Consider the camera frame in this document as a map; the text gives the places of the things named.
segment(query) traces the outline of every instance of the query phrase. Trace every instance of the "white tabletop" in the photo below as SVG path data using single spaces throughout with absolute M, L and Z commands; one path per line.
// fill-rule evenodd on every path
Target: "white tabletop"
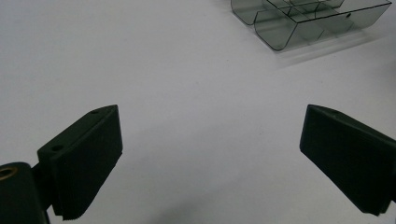
M 373 26 L 273 52 L 230 0 L 0 3 L 0 164 L 119 105 L 123 155 L 70 223 L 389 224 L 299 149 L 308 104 L 396 138 L 396 7 Z M 52 223 L 63 223 L 53 215 Z

